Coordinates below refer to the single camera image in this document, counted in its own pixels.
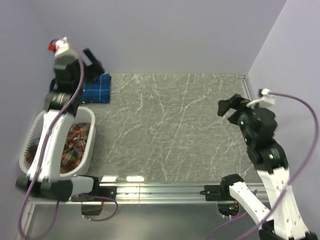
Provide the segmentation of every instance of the gray floor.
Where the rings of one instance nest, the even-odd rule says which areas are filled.
[[[218,100],[243,93],[231,74],[111,74],[110,104],[86,104],[97,136],[88,174],[148,182],[259,180]]]

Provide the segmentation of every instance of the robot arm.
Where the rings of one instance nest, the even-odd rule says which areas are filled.
[[[43,127],[39,140],[37,152],[29,168],[26,177],[19,177],[16,186],[24,191],[29,188],[30,182],[36,174],[40,160],[40,151],[44,144],[45,135],[49,126],[57,117],[60,110],[75,94],[80,84],[80,64],[78,54],[72,50],[67,38],[52,41],[48,49],[54,52],[55,78],[50,84],[49,94],[45,98],[43,115]],[[80,86],[75,100],[67,108],[66,112],[57,120],[46,144],[44,158],[41,164],[41,172],[32,188],[31,195],[39,198],[46,198],[56,201],[67,201],[70,197],[86,193],[97,195],[99,180],[93,176],[73,176],[62,179],[60,177],[61,156],[64,150],[66,137],[71,125],[74,122],[77,109],[81,103],[84,84],[86,81],[93,81],[96,76],[105,72],[101,63],[96,60],[88,48],[83,50],[92,64],[84,66],[84,81]]]
[[[268,89],[262,89],[260,98],[254,101],[242,98],[239,94],[221,100],[218,103],[218,116],[222,117],[230,108],[236,110],[228,120],[240,127],[248,156],[273,208],[290,175],[286,154],[273,139],[277,122],[275,114],[267,108],[275,104],[275,97],[269,92]],[[270,212],[237,174],[223,177],[221,189],[223,195],[237,200],[256,224]],[[291,186],[287,187],[278,208],[259,228],[259,236],[261,240],[318,240],[305,225]]]

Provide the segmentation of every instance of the cable connector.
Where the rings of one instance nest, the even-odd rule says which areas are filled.
[[[271,108],[276,104],[276,97],[270,93],[271,91],[267,88],[260,89],[258,94],[260,98],[249,102],[246,106],[252,109],[254,109],[256,105],[259,105],[260,108]]]

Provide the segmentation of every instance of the red plaid fabric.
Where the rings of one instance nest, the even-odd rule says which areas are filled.
[[[73,124],[67,134],[64,149],[61,157],[60,173],[65,174],[75,169],[81,162],[90,130],[90,123]],[[33,140],[26,154],[26,161],[32,163],[37,148],[39,138]]]

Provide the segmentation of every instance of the folded cloth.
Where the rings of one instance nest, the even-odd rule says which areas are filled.
[[[77,123],[70,127],[62,152],[61,174],[72,171],[80,164],[85,152],[90,125],[90,123]],[[39,141],[40,138],[33,140],[26,153],[26,161],[30,164],[35,158]]]
[[[93,81],[84,85],[83,104],[108,104],[110,103],[110,81],[109,74],[97,76]]]

